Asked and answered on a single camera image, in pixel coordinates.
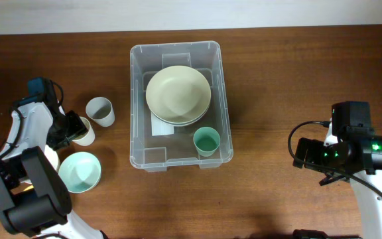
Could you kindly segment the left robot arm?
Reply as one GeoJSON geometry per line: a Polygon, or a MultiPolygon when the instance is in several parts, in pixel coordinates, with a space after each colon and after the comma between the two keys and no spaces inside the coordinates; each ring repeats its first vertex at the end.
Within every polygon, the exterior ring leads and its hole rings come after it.
{"type": "Polygon", "coordinates": [[[70,193],[44,155],[87,132],[79,115],[64,112],[62,88],[38,77],[28,96],[13,103],[12,126],[0,151],[0,222],[10,234],[29,238],[106,238],[72,209],[70,193]]]}

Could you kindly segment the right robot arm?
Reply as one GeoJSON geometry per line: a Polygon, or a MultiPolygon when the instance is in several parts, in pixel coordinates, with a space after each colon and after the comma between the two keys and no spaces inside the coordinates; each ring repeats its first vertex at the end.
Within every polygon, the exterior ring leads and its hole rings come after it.
{"type": "Polygon", "coordinates": [[[293,165],[324,174],[320,185],[351,185],[361,215],[364,238],[382,238],[382,136],[371,125],[367,102],[334,104],[323,141],[302,137],[289,149],[293,165]]]}

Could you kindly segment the cream plate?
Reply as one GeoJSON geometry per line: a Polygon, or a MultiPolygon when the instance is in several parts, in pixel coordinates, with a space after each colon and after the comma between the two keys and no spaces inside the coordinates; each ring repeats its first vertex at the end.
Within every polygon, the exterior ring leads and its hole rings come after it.
{"type": "Polygon", "coordinates": [[[189,66],[169,66],[149,81],[146,101],[158,119],[172,125],[188,125],[203,116],[212,93],[205,76],[189,66]]]}

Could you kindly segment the white cup under arm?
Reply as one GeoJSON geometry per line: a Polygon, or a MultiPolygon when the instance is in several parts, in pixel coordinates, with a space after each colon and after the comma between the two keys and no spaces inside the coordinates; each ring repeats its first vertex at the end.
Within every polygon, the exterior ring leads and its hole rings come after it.
{"type": "Polygon", "coordinates": [[[44,155],[46,156],[50,164],[53,166],[54,170],[58,172],[60,168],[60,160],[57,152],[48,145],[46,145],[44,148],[44,155]]]}

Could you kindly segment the cream cup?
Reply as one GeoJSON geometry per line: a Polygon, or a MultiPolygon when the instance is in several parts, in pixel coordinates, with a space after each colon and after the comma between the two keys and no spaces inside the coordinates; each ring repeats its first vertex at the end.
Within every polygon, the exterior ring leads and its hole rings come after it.
{"type": "Polygon", "coordinates": [[[85,117],[80,116],[80,119],[84,123],[87,132],[77,136],[73,142],[84,147],[89,146],[94,142],[96,135],[91,123],[85,117]]]}

